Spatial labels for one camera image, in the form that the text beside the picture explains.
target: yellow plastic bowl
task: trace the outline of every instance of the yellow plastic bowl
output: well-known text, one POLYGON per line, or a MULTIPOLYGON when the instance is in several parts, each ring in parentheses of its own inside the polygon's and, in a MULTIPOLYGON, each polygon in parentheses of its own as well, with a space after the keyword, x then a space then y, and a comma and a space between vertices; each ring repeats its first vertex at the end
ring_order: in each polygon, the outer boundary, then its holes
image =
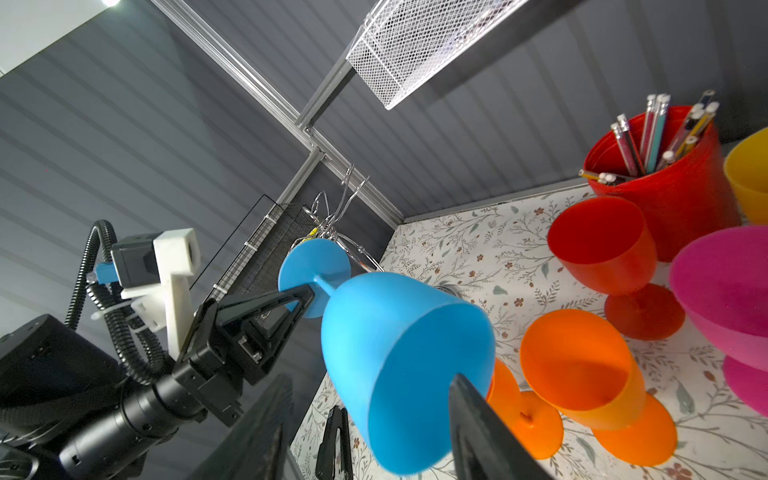
POLYGON ((738 144, 723 169, 750 222, 768 224, 768 128, 738 144))

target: metal bracket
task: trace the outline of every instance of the metal bracket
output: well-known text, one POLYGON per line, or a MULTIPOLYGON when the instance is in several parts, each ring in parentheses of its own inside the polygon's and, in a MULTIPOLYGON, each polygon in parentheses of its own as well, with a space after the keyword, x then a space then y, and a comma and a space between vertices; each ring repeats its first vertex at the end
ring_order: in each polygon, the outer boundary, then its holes
MULTIPOLYGON (((310 155, 306 158, 304 163, 301 167, 299 167, 299 171, 296 172, 296 175, 293 175, 293 178, 290 182, 288 182, 288 186, 285 190, 280 194, 280 196, 277 198, 278 204, 287 204, 293 198, 296 196, 296 194, 299 193, 299 190, 301 189, 302 185, 306 182, 306 179, 310 177, 313 170, 315 170, 315 167, 318 163, 326 156, 326 152, 320 150, 319 147, 314 147, 312 151, 310 152, 310 155)), ((271 218, 269 218, 269 215, 266 217, 268 220, 273 221, 271 218)))
MULTIPOLYGON (((358 30, 358 35, 362 30, 363 27, 361 26, 358 30)), ((349 53, 350 47, 352 47, 352 43, 344 48, 339 59, 336 60, 336 63, 331 67, 331 71, 329 71, 328 75, 323 79, 323 83, 321 83, 317 90, 315 90, 310 101, 306 103, 304 109, 296 119, 296 126, 301 130, 306 130, 310 125, 314 125, 333 99, 336 98, 346 84, 352 80, 352 77, 355 76, 355 69, 352 68, 352 65, 346 60, 346 55, 349 53)))

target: floral tablecloth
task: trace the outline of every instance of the floral tablecloth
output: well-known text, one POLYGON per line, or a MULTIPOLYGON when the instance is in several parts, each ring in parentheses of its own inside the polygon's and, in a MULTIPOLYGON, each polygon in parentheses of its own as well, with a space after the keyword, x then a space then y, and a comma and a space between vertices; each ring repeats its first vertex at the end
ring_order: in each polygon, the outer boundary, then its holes
MULTIPOLYGON (((527 389, 518 363, 526 328, 543 313, 564 308, 603 316, 604 295, 582 286, 547 247, 547 232, 565 208, 592 196, 589 187, 544 194, 461 214, 401 225, 382 266, 429 285, 455 286, 491 319, 496 353, 527 389)), ((654 283, 668 286, 668 264, 654 283)), ((745 406, 723 381, 723 354, 689 320, 658 342, 628 340, 646 388, 667 407, 678 434, 674 457, 653 468, 622 462, 603 449, 589 429, 564 417, 560 451, 541 461, 555 478, 622 480, 768 480, 768 419, 745 406)), ((317 447, 326 417, 342 405, 328 376, 323 380, 291 450, 307 480, 314 479, 317 447)), ((390 480, 351 419, 356 480, 390 480)), ((455 478, 451 456, 411 478, 455 478)))

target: zip tie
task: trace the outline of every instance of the zip tie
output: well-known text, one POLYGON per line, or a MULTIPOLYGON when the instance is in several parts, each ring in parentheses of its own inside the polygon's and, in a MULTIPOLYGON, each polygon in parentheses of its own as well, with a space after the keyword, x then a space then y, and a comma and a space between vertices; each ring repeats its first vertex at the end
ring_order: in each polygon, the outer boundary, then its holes
POLYGON ((99 310, 97 312, 92 313, 91 320, 101 320, 104 318, 104 315, 106 315, 107 313, 114 312, 115 310, 119 310, 121 308, 125 308, 126 306, 130 306, 133 302, 134 302, 133 299, 129 299, 124 301, 123 303, 118 303, 117 305, 108 306, 103 310, 99 310))
POLYGON ((149 328, 149 326, 145 323, 144 325, 142 325, 141 327, 139 327, 137 329, 131 329, 131 333, 139 333, 142 330, 146 330, 148 328, 149 328))

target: metal wire rack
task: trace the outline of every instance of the metal wire rack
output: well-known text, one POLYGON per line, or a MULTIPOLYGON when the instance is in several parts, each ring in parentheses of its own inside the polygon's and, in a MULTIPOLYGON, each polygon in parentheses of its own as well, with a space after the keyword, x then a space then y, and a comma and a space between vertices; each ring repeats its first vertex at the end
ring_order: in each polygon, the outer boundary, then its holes
POLYGON ((346 60, 387 110, 527 0, 380 0, 346 60))
POLYGON ((275 204, 207 298, 221 300, 228 293, 275 290, 280 266, 293 241, 315 226, 301 204, 275 204))

